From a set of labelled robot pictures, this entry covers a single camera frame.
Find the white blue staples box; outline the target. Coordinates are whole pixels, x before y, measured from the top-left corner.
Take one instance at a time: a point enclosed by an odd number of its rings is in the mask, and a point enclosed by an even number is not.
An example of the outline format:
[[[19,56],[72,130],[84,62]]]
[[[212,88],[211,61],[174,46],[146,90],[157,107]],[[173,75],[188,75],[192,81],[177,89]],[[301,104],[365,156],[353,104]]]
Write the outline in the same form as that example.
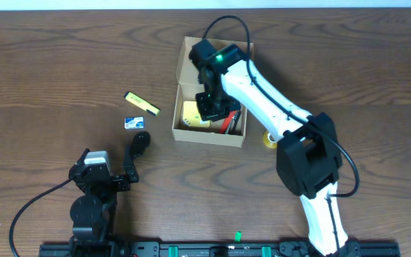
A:
[[[144,117],[142,116],[126,117],[124,119],[124,128],[126,130],[143,129],[144,126],[145,126]]]

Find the yellow highlighter marker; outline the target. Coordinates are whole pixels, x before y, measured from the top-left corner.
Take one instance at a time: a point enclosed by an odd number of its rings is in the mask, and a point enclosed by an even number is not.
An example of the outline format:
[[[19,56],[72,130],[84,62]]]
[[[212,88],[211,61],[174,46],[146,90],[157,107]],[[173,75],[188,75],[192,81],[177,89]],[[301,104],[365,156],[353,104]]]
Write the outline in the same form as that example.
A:
[[[139,107],[140,109],[143,109],[144,111],[150,113],[153,116],[157,116],[160,113],[160,109],[147,100],[141,98],[140,96],[134,94],[133,92],[126,92],[124,95],[125,100],[127,100],[129,103]]]

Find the red black stapler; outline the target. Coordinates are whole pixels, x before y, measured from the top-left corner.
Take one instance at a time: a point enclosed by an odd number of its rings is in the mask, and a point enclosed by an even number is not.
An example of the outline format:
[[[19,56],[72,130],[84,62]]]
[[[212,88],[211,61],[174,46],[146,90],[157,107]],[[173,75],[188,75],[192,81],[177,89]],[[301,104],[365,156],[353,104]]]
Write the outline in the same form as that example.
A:
[[[230,134],[234,133],[240,119],[241,111],[231,111],[229,116],[224,120],[221,128],[221,134]]]

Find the yellow tape roll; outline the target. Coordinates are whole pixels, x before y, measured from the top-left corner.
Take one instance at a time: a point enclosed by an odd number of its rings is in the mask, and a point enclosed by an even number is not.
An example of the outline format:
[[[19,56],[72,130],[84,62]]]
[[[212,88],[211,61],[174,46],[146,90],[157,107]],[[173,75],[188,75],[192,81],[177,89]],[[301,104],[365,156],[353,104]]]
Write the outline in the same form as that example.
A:
[[[263,134],[263,143],[266,147],[275,149],[278,147],[277,141],[272,137],[269,131]]]

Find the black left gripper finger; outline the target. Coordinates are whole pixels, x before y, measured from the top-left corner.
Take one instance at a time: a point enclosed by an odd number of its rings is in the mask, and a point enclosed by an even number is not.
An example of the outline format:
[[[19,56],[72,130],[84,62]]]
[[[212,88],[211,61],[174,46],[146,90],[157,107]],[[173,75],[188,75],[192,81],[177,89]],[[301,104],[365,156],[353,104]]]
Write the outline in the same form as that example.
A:
[[[131,147],[127,145],[125,147],[125,154],[123,156],[123,170],[125,171],[125,177],[129,183],[138,183],[139,175],[136,167],[133,163],[133,157],[131,155]]]
[[[85,148],[79,159],[76,161],[75,165],[76,166],[83,166],[85,164],[85,159],[87,154],[90,152],[88,148]]]

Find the black mounting rail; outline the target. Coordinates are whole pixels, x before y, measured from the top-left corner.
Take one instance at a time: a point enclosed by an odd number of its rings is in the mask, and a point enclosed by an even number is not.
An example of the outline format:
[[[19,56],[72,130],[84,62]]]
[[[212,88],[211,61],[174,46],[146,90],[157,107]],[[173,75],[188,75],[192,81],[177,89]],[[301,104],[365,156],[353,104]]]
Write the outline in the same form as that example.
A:
[[[73,248],[64,243],[43,244],[40,256],[130,256],[130,257],[314,257],[320,256],[306,241],[282,243],[158,243],[134,242],[127,249]],[[335,256],[400,257],[397,243],[348,241]]]

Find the green small clip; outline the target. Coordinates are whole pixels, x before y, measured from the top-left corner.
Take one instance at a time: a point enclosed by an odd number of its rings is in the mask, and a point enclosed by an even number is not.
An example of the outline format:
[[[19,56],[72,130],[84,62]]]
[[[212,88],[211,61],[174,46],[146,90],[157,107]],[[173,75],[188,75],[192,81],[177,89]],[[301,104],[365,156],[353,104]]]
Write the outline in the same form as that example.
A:
[[[239,243],[241,241],[241,238],[242,238],[242,233],[240,231],[236,231],[234,241],[236,243]]]

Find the brown cardboard box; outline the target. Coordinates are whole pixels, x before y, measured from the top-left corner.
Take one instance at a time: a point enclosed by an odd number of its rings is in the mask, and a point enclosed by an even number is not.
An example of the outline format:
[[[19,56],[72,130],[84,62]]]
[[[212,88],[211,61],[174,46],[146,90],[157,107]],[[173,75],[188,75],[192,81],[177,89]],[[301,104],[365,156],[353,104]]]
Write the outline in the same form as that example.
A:
[[[244,106],[241,108],[241,115],[235,131],[228,134],[220,132],[223,124],[222,120],[211,122],[208,128],[187,126],[183,121],[183,112],[186,109],[184,103],[186,101],[194,101],[196,94],[204,91],[204,86],[198,82],[198,70],[189,59],[192,46],[200,40],[199,37],[190,36],[186,36],[183,39],[176,71],[178,88],[171,126],[174,139],[177,141],[208,143],[240,148],[245,140],[248,115],[248,110]]]

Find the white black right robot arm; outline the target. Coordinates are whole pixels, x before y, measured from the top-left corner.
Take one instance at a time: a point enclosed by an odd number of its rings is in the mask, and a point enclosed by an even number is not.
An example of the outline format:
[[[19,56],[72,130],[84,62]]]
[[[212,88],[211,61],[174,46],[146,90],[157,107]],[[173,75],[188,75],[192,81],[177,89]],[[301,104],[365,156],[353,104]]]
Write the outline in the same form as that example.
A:
[[[193,45],[189,59],[205,89],[196,94],[202,120],[226,119],[246,107],[277,143],[276,171],[300,197],[310,243],[323,256],[339,254],[348,236],[335,199],[343,161],[331,118],[313,116],[284,97],[235,44],[217,50],[203,39]]]

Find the black round tape dispenser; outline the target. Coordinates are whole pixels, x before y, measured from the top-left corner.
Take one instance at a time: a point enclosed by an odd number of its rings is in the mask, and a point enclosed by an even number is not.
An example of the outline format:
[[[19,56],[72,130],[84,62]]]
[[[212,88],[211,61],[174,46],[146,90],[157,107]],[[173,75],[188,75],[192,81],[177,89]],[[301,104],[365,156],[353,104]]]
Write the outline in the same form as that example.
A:
[[[131,142],[129,155],[131,158],[142,156],[151,144],[151,135],[147,131],[137,133]]]

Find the yellow sticky notes pad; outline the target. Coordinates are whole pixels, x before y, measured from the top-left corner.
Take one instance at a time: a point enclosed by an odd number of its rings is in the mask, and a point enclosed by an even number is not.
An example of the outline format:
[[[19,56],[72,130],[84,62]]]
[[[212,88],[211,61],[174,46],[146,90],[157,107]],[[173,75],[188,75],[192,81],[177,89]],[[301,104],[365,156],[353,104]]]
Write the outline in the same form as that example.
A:
[[[183,102],[182,121],[188,127],[209,128],[210,121],[203,121],[195,101]]]

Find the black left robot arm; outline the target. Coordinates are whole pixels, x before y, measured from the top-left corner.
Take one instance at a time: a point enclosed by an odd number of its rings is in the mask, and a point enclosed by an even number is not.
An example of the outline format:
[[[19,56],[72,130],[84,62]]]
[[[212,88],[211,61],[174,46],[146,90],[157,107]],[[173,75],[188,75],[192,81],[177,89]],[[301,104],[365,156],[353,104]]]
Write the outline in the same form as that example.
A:
[[[129,191],[139,181],[134,155],[126,146],[123,156],[123,175],[110,173],[107,151],[86,149],[71,167],[68,177],[83,192],[71,206],[73,236],[82,242],[104,242],[113,233],[117,194]]]

